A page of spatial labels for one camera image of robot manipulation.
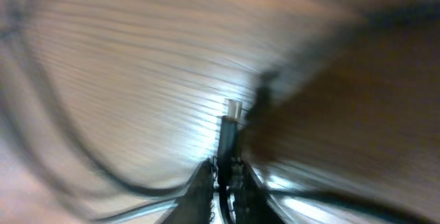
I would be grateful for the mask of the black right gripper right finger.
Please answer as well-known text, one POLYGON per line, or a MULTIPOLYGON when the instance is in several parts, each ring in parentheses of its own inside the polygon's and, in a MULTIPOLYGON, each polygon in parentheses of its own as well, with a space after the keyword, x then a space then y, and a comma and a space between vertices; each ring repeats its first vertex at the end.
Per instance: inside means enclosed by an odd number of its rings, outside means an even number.
POLYGON ((285 224, 268 203, 250 167, 243 162, 233 165, 234 213, 237 224, 285 224))

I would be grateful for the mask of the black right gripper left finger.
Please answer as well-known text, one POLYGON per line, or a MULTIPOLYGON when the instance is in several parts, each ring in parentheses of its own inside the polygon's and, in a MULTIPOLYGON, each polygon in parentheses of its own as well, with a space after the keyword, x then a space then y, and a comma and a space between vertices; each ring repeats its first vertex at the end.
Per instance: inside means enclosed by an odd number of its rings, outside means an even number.
POLYGON ((162 219, 161 224, 209 224, 211 202, 214 195, 214 173, 209 159, 197 170, 185 195, 177 207, 162 219))

